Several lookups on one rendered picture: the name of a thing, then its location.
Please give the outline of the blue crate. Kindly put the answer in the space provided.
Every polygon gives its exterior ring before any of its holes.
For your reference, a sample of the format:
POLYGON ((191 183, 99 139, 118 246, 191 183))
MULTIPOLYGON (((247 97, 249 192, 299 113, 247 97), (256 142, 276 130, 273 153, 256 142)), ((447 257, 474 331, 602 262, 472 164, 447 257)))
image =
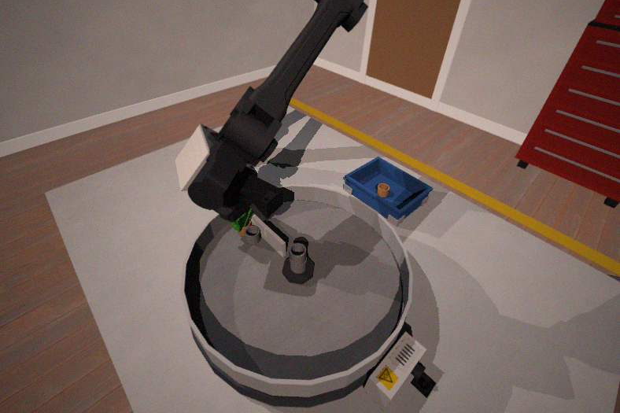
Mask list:
POLYGON ((345 183, 346 192, 373 208, 396 227, 428 201, 432 190, 433 187, 380 157, 350 172, 345 183), (376 194, 380 183, 389 186, 387 197, 376 194))

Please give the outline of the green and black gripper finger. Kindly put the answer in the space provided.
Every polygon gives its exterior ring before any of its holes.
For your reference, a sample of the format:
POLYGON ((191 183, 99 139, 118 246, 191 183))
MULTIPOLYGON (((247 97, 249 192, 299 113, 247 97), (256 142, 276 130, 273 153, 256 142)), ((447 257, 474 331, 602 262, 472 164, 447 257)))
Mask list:
POLYGON ((253 210, 252 210, 252 209, 248 210, 248 211, 245 213, 245 217, 244 217, 244 220, 243 220, 242 227, 245 227, 245 226, 246 226, 246 224, 248 223, 249 218, 250 218, 250 216, 251 216, 252 214, 253 214, 253 210))
POLYGON ((239 217, 237 220, 235 220, 233 223, 230 222, 231 226, 238 232, 241 231, 242 229, 242 224, 243 224, 243 220, 244 220, 245 214, 243 214, 241 217, 239 217), (236 223, 236 224, 235 224, 236 223))

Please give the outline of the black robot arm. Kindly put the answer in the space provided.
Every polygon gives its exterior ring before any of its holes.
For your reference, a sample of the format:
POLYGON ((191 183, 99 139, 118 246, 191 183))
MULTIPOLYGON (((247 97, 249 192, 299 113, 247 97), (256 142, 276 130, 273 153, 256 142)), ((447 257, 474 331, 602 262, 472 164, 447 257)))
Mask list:
POLYGON ((335 29, 342 26, 350 32, 368 8, 364 0, 315 1, 318 5, 307 27, 275 66, 270 78, 258 89, 249 87, 220 132, 209 133, 214 145, 188 187, 188 195, 196 205, 209 210, 225 205, 236 211, 246 203, 262 222, 280 211, 282 190, 258 178, 257 171, 246 165, 256 167, 273 153, 278 145, 274 137, 302 79, 335 29), (235 182, 245 171, 245 178, 235 182))

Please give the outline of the grey metal bushing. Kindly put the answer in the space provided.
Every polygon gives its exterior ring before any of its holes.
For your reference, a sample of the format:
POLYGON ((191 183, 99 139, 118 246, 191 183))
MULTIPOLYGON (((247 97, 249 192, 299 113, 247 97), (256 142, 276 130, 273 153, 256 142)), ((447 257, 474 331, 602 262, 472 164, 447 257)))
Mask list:
POLYGON ((294 243, 289 249, 290 262, 294 265, 301 265, 306 261, 306 247, 301 243, 294 243), (297 256, 294 253, 302 253, 297 256))
POLYGON ((255 245, 260 241, 260 228, 257 226, 249 226, 245 229, 245 240, 250 245, 255 245), (255 234, 250 236, 251 234, 255 234))
MULTIPOLYGON (((297 256, 299 256, 301 254, 302 253, 294 253, 294 255, 297 255, 297 256)), ((296 273, 296 274, 301 274, 301 273, 305 272, 305 270, 307 269, 307 257, 306 257, 306 261, 303 264, 301 264, 301 265, 294 265, 294 264, 292 264, 290 262, 290 268, 291 268, 291 271, 296 273)))

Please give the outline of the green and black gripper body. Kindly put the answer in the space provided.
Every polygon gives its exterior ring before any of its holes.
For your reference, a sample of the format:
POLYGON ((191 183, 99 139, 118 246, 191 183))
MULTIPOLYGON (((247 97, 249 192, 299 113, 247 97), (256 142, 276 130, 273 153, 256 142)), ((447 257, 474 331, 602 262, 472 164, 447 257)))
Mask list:
MULTIPOLYGON (((245 176, 246 176, 246 171, 245 171, 245 174, 239 179, 236 179, 235 182, 241 181, 242 179, 245 178, 245 176)), ((222 205, 222 207, 215 209, 213 211, 219 213, 221 218, 233 223, 235 220, 237 220, 239 217, 241 217, 244 213, 246 213, 250 209, 251 208, 245 203, 241 208, 239 208, 236 211, 233 211, 232 209, 228 208, 225 205, 222 205)))

